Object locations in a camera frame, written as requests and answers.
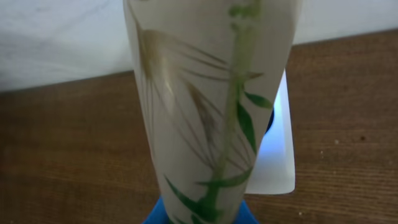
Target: blue object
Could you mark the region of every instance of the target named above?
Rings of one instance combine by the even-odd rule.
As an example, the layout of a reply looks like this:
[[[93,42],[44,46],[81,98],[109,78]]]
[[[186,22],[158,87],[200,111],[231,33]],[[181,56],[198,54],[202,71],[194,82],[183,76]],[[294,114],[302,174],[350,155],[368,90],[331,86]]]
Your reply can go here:
[[[239,208],[238,216],[233,224],[259,224],[254,218],[250,209],[243,201],[241,207]],[[169,224],[169,217],[166,214],[166,210],[163,205],[162,197],[157,201],[154,209],[149,214],[147,220],[144,224]]]

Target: wooden surface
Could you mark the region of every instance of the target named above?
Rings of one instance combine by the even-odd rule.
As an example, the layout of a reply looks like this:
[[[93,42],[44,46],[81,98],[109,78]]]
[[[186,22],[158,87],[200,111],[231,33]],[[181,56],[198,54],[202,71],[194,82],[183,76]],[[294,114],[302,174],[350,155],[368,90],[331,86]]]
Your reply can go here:
[[[297,188],[261,223],[398,223],[398,30],[293,48]],[[132,72],[0,95],[0,223],[140,223],[159,196]]]

